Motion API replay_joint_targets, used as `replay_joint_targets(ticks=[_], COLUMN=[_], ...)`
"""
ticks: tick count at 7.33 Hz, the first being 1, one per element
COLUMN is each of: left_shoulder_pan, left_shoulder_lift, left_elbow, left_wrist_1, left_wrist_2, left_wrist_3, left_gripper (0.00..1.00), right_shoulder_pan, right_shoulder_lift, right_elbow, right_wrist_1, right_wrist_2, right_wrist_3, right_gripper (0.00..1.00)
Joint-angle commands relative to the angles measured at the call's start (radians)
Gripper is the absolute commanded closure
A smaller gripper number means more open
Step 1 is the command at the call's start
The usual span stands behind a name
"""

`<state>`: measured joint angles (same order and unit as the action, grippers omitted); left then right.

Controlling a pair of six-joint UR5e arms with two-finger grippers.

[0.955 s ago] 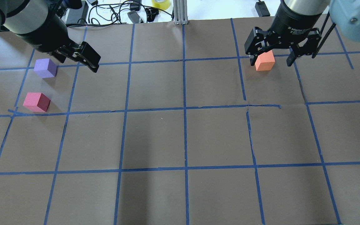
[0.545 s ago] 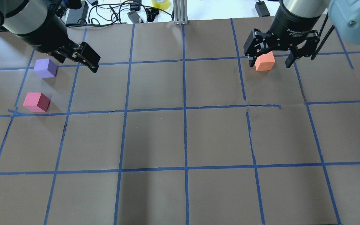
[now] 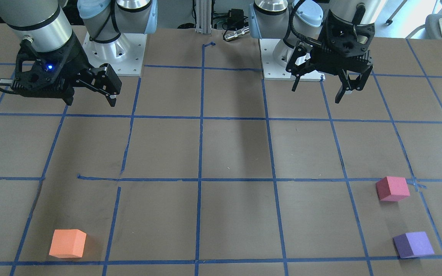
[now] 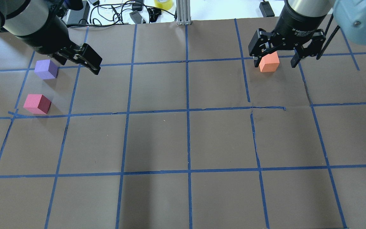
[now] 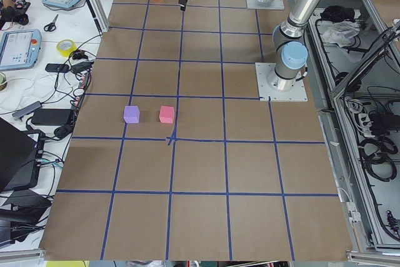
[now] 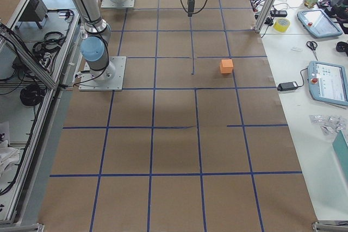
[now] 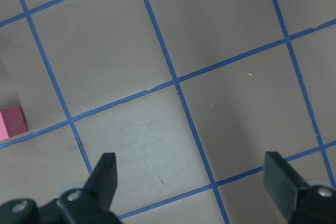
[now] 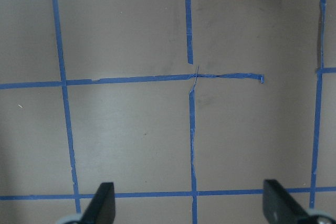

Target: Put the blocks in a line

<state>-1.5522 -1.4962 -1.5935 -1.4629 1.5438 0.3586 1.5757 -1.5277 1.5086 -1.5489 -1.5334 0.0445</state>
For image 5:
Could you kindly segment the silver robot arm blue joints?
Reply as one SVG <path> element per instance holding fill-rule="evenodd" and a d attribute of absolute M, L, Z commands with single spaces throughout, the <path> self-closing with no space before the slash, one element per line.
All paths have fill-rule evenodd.
<path fill-rule="evenodd" d="M 307 61 L 308 50 L 299 39 L 319 1 L 297 0 L 287 19 L 274 30 L 275 72 L 281 79 L 294 79 Z"/>

